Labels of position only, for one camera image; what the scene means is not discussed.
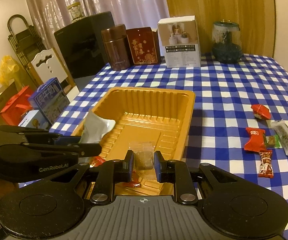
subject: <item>white chair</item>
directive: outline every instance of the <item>white chair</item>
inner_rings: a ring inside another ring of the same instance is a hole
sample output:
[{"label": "white chair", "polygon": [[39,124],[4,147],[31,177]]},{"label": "white chair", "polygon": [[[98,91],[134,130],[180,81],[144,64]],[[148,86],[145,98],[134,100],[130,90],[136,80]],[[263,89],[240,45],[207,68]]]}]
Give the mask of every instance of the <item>white chair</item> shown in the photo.
[{"label": "white chair", "polygon": [[37,53],[29,64],[29,69],[33,76],[35,76],[35,79],[40,79],[38,81],[41,83],[45,83],[54,77],[57,77],[60,83],[66,80],[67,86],[65,86],[63,90],[70,102],[79,94],[73,78],[66,70],[55,49],[51,48]]}]

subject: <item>blue and white checkered tablecloth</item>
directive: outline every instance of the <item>blue and white checkered tablecloth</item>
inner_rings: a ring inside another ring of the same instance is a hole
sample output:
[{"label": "blue and white checkered tablecloth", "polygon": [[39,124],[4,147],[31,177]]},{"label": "blue and white checkered tablecloth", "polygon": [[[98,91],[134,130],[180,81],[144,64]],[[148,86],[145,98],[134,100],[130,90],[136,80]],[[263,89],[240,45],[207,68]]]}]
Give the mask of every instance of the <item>blue and white checkered tablecloth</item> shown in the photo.
[{"label": "blue and white checkered tablecloth", "polygon": [[[194,91],[193,117],[183,156],[189,166],[211,163],[269,188],[288,201],[288,156],[284,150],[273,150],[273,179],[259,178],[259,155],[243,150],[249,139],[246,127],[274,134],[266,123],[254,118],[251,104],[268,106],[273,120],[284,119],[288,125],[288,73],[274,59],[245,54],[239,64],[227,65],[206,55],[201,68],[149,65],[112,71],[105,66],[66,108],[51,132],[70,135],[111,87]],[[288,239],[288,225],[284,237]]]}]

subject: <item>metal screw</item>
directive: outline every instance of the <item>metal screw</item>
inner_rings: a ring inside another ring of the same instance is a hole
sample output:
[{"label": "metal screw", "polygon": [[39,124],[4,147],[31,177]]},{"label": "metal screw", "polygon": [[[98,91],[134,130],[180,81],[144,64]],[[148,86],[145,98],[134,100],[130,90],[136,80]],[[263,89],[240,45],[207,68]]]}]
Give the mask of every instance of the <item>metal screw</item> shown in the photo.
[{"label": "metal screw", "polygon": [[185,202],[190,202],[196,199],[196,197],[191,193],[185,193],[180,196],[180,199]]},{"label": "metal screw", "polygon": [[98,194],[95,194],[93,196],[93,200],[97,201],[97,202],[102,202],[102,201],[105,201],[107,200],[108,196],[106,194],[103,194],[103,193],[98,193]]}]

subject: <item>red box with gold print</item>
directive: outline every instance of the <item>red box with gold print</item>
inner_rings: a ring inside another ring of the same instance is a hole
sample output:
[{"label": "red box with gold print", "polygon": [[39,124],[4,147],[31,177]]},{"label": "red box with gold print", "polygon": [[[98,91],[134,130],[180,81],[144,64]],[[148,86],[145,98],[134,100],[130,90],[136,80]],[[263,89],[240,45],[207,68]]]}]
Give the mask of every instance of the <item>red box with gold print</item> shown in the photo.
[{"label": "red box with gold print", "polygon": [[157,30],[151,27],[126,30],[134,65],[154,65],[161,63],[161,53]]},{"label": "red box with gold print", "polygon": [[18,125],[22,120],[22,115],[27,111],[32,110],[28,98],[33,94],[33,91],[26,86],[20,92],[14,95],[5,107],[0,111],[0,115],[9,125]]}]

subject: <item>red gift bag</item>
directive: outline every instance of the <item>red gift bag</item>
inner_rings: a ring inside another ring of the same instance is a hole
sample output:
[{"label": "red gift bag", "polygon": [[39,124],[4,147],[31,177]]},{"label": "red gift bag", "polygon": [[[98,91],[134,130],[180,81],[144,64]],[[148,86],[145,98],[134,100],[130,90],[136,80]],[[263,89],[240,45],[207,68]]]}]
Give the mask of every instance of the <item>red gift bag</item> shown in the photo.
[{"label": "red gift bag", "polygon": [[22,120],[22,115],[32,109],[28,98],[33,94],[33,91],[26,86],[20,92],[14,95],[5,107],[0,111],[0,115],[9,125],[18,125]]}]

